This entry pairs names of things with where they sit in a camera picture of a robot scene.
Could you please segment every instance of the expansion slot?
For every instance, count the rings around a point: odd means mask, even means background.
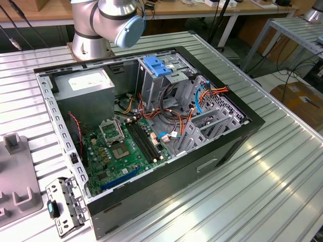
[[[137,169],[133,170],[133,171],[132,171],[132,172],[130,172],[129,174],[126,174],[126,175],[124,175],[124,176],[122,176],[122,177],[120,177],[120,178],[118,178],[118,179],[115,179],[115,180],[113,180],[113,181],[111,181],[111,182],[109,182],[109,183],[107,183],[107,184],[105,184],[105,185],[101,186],[101,191],[106,190],[106,189],[109,189],[109,188],[112,188],[112,187],[114,187],[114,186],[116,186],[116,185],[118,185],[118,184],[120,184],[120,183],[122,183],[122,182],[124,182],[124,181],[126,181],[126,180],[128,180],[128,179],[130,179],[130,178],[132,178],[132,177],[134,177],[134,176],[137,174],[137,171],[138,171],[140,168],[141,168],[141,167],[139,167],[139,168],[137,168]]]
[[[142,128],[137,123],[126,124],[126,127],[148,163],[156,162],[160,155],[155,150],[153,144],[148,140]]]

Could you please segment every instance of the cardboard box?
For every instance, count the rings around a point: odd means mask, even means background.
[[[271,95],[278,101],[282,100],[285,84],[279,85],[271,91]],[[323,99],[311,91],[305,84],[294,82],[287,84],[283,104],[316,131],[323,129]]]
[[[49,0],[14,0],[22,11],[39,12]],[[11,7],[7,0],[0,0],[3,7]]]

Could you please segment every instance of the ram slot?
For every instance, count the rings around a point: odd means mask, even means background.
[[[135,140],[136,144],[138,145],[140,151],[143,153],[145,158],[147,159],[148,163],[153,163],[154,157],[151,156],[149,150],[145,147],[145,144],[142,142],[140,136],[136,132],[133,124],[126,125],[129,133],[131,134],[132,138]]]
[[[141,137],[141,140],[143,141],[143,143],[149,149],[149,152],[151,153],[151,155],[155,159],[159,159],[159,155],[158,155],[157,151],[155,150],[151,141],[147,138],[147,136],[146,136],[145,132],[142,130],[142,128],[138,124],[134,124],[133,126],[134,126],[136,132],[138,133],[139,137]]]

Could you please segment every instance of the blue cable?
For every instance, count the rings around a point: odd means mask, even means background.
[[[164,136],[164,135],[167,135],[167,133],[160,133],[157,138],[160,140],[161,137]]]
[[[145,8],[143,7],[143,5],[141,4],[141,2],[139,0],[136,0],[136,2],[139,3],[139,5],[141,6],[141,11],[143,13],[144,22],[145,22],[143,31],[145,31],[145,29],[146,29],[146,22],[147,22],[146,11],[145,11]]]
[[[197,90],[196,90],[196,92],[195,92],[195,106],[196,106],[196,109],[197,109],[197,111],[198,111],[199,113],[202,113],[202,110],[201,110],[200,106],[198,105],[198,96],[197,96],[197,94],[198,94],[198,91],[199,91],[201,88],[204,88],[204,86],[201,86],[201,87],[197,88]]]

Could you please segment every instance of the metal shelf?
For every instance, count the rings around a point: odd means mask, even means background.
[[[266,123],[230,162],[100,241],[310,241],[323,224],[322,137],[197,35],[142,37],[116,55],[182,45]],[[0,55],[0,135],[29,139],[44,204],[45,186],[69,176],[33,69],[73,62],[66,47]],[[10,241],[59,241],[47,208],[0,228]],[[64,240],[95,241],[91,225]]]
[[[254,54],[258,50],[261,42],[267,35],[270,28],[274,28],[278,31],[269,44],[270,47],[272,47],[273,44],[278,40],[281,33],[294,40],[304,48],[308,49],[313,54],[318,54],[317,56],[323,58],[323,45],[317,42],[317,38],[323,36],[322,23],[312,24],[300,17],[269,19],[262,29],[261,33],[259,34],[257,40],[255,41],[255,44],[248,53],[246,61],[241,68],[243,71],[245,71],[248,67],[250,61],[252,60]]]

